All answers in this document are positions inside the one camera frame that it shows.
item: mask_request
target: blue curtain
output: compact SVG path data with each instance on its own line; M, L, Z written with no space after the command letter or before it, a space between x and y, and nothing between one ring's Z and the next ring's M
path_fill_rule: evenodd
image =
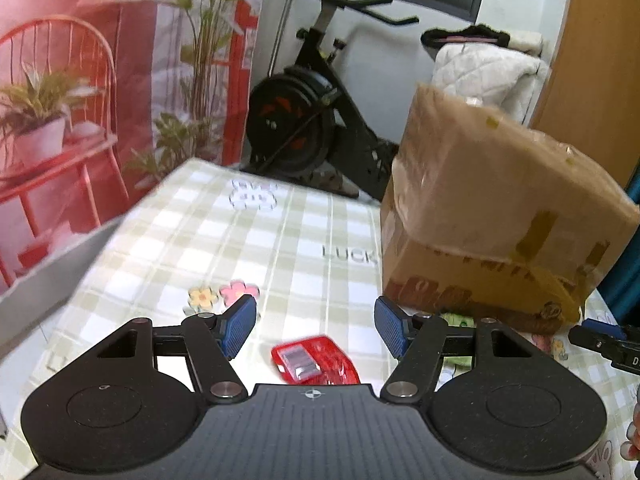
M640 203L640 167L627 192ZM640 324L640 228L598 290L618 322Z

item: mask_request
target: green plant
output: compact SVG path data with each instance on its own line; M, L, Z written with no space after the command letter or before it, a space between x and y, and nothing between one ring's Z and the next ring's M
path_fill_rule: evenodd
M214 57L233 35L234 26L227 15L234 1L174 0L175 6L185 12L191 29L191 41L180 48L180 60L193 68L191 76L180 80L189 118L181 120L174 114L160 114L154 121L158 130L156 148L147 153L131 150L133 159L126 167L150 177L139 185L160 182L188 158L212 160L222 145L214 116L218 86Z
M151 181L143 179L138 184L160 182L175 168L194 156L205 157L202 150L210 150L211 123L208 119L199 121L180 120L173 114L161 113L154 121L158 130L156 148L147 153L131 150L133 159L126 168L145 173Z
M174 1L185 12L192 35L191 42L180 49L180 60L193 67L193 76L182 79L180 86L191 118L202 120L211 117L216 109L218 70L214 56L233 35L234 28L226 15L236 0Z
M39 73L22 64L25 83L0 87L0 132L3 137L25 135L60 117L83 108L86 99L100 93L87 78L69 71Z

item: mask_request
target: metal screw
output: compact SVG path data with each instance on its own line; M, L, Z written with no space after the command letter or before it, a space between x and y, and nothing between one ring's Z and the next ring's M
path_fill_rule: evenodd
M413 397L418 393L418 386L406 381L396 381L387 386L386 390L394 397Z
M211 387L211 393L221 399L231 399L242 393L242 386L231 381L222 381Z

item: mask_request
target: white flower pot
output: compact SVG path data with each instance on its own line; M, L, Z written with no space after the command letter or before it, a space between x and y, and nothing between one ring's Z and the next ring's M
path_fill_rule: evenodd
M0 173L10 168L15 162L14 136L0 138Z
M62 152L62 139L65 136L66 119L60 117L44 124L28 134L14 138L14 150L18 160L25 168L32 168Z

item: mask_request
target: checkered tablecloth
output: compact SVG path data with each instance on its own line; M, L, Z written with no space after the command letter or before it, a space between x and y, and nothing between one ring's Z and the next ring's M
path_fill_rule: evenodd
M231 280L260 289L260 319L232 361L249 391L255 383L281 382L271 364L274 345L325 333L378 393L395 366L373 323L380 254L375 206L190 160L125 218L65 308L21 393L26 398L133 317L179 324L188 290L218 290ZM610 313L592 296L588 315ZM631 480L632 465L620 459L618 447L639 380L563 338L549 342L554 356L596 388L609 412L594 465L601 478ZM441 380L461 370L446 365ZM35 466L18 414L10 425L0 444L0 480L20 479Z

